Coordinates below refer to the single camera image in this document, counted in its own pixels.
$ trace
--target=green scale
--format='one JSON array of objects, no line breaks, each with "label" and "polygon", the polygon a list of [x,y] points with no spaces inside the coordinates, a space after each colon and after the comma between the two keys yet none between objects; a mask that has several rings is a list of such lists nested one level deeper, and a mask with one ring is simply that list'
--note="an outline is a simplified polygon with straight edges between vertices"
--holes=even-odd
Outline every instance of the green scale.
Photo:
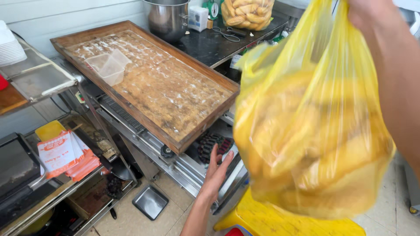
[{"label": "green scale", "polygon": [[214,0],[203,3],[203,7],[209,9],[210,20],[217,18],[217,14],[219,13],[219,5],[215,3]]}]

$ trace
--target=stack of plates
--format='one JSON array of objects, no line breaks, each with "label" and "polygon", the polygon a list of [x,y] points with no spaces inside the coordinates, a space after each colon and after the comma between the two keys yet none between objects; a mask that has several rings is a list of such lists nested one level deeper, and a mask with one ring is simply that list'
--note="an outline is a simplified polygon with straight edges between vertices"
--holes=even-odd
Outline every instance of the stack of plates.
[{"label": "stack of plates", "polygon": [[0,66],[8,66],[27,58],[25,51],[4,21],[0,21]]}]

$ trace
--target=bag of bread rolls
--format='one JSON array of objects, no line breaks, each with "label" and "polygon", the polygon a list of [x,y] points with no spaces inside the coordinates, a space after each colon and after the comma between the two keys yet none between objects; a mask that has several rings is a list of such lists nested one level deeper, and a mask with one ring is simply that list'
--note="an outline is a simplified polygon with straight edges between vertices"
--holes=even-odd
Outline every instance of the bag of bread rolls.
[{"label": "bag of bread rolls", "polygon": [[[373,206],[395,152],[370,51],[347,18],[347,2],[334,19],[331,4],[313,0],[288,38],[237,62],[234,139],[253,198],[320,219]],[[260,6],[226,2],[223,17],[258,29],[267,13]]]},{"label": "bag of bread rolls", "polygon": [[226,26],[262,30],[270,24],[274,0],[224,0],[221,4]]}]

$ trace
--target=tissue box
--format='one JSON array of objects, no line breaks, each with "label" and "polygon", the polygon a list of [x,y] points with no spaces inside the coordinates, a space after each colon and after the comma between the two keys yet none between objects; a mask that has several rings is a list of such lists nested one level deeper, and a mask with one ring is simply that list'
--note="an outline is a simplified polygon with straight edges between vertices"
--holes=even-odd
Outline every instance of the tissue box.
[{"label": "tissue box", "polygon": [[207,28],[207,18],[209,10],[198,6],[191,6],[188,9],[188,28],[195,29],[198,32]]}]

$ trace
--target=floured tray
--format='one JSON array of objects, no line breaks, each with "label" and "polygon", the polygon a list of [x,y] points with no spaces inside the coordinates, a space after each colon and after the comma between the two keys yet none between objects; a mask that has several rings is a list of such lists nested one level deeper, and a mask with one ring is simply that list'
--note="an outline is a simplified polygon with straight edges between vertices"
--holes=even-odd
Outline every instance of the floured tray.
[{"label": "floured tray", "polygon": [[[239,86],[130,21],[51,39],[55,49],[176,154],[234,103]],[[85,59],[119,49],[132,63],[109,86]]]}]

